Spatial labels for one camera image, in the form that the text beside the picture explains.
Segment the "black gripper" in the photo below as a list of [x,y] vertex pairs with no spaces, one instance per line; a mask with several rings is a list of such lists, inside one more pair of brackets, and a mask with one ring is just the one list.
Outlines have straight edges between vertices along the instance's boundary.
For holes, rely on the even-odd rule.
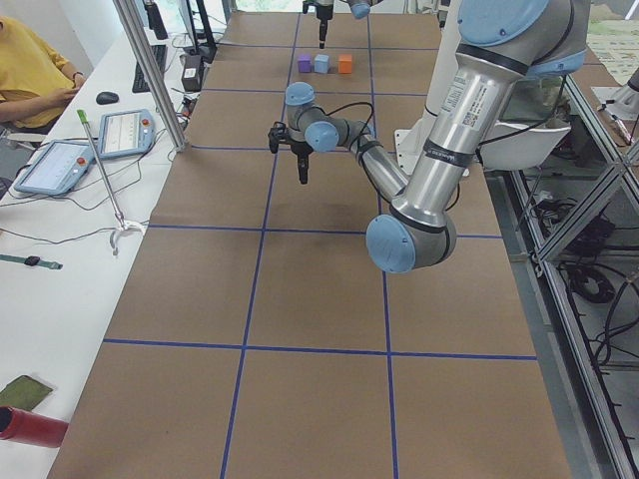
[[325,48],[328,21],[332,19],[332,4],[317,4],[316,14],[319,22],[319,48]]
[[309,182],[310,155],[312,147],[306,142],[292,141],[291,151],[297,156],[299,181],[302,185]]

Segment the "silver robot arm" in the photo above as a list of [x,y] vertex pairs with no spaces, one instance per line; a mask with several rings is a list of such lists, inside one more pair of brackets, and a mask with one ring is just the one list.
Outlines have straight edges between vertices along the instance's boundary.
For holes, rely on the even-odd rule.
[[587,1],[460,2],[444,27],[460,36],[455,50],[438,53],[456,71],[411,174],[401,170],[366,123],[327,114],[304,82],[288,85],[284,135],[271,136],[270,147],[290,145],[302,171],[311,152],[349,150],[388,203],[387,214],[373,219],[365,234],[375,265],[404,273],[438,264],[456,242],[445,209],[516,82],[578,70],[589,13]]
[[[319,19],[319,48],[325,48],[325,41],[328,31],[328,23],[333,18],[334,13],[334,4],[333,0],[317,0],[317,1],[307,1],[305,3],[305,7],[303,8],[304,12],[308,11],[310,6],[313,6],[316,12],[316,17]],[[372,7],[378,4],[378,1],[369,1],[369,0],[347,0],[345,4],[348,6],[350,13],[352,16],[359,20],[366,17]]]

